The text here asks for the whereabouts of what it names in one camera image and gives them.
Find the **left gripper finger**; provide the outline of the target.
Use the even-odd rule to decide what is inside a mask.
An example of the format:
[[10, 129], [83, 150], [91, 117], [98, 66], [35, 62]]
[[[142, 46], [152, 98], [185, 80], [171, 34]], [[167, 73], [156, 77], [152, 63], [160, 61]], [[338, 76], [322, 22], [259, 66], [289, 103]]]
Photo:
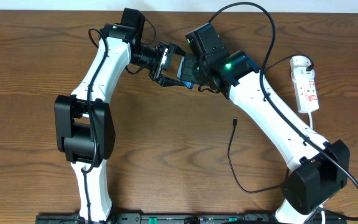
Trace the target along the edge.
[[169, 87], [169, 86], [185, 86], [185, 84], [179, 80], [176, 80], [174, 78], [160, 75], [159, 76], [159, 85], [161, 87]]
[[177, 44], [173, 45], [173, 53], [177, 55], [181, 55], [182, 57], [186, 55], [186, 52]]

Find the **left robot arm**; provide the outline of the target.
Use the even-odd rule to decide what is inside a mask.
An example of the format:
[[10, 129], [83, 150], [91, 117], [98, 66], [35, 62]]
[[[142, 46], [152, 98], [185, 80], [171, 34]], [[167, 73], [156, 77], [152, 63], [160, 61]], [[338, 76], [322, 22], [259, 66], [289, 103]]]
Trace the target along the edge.
[[97, 29], [98, 51], [86, 76], [68, 96], [58, 95], [54, 104], [58, 150], [75, 171], [81, 208], [75, 223], [107, 222], [112, 201], [109, 197], [106, 163], [114, 149], [116, 133], [110, 102], [117, 82], [129, 64], [147, 69], [162, 87], [182, 83], [162, 74], [168, 67], [169, 51], [183, 55], [173, 44], [149, 47], [142, 43], [146, 17], [126, 8], [121, 21]]

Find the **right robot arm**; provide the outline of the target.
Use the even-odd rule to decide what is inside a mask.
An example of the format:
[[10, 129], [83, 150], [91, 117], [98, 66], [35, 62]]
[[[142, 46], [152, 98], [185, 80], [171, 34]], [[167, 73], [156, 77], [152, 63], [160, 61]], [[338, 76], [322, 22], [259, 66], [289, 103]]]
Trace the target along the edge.
[[229, 53], [212, 24], [206, 23], [185, 37], [195, 60], [189, 75], [247, 113], [290, 170], [280, 186], [285, 200], [275, 219], [280, 223], [306, 223], [346, 186], [349, 148], [340, 140], [328, 142], [304, 123], [275, 93], [250, 56], [241, 50]]

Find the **blue Galaxy smartphone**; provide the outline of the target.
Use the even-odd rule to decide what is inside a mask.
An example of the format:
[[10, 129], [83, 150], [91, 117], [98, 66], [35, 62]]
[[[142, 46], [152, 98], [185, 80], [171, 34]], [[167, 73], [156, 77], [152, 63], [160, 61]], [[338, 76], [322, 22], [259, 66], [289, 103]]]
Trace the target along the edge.
[[188, 89], [192, 89], [195, 83], [193, 74], [194, 59], [191, 55], [186, 55], [182, 58], [180, 67], [177, 73], [178, 79]]

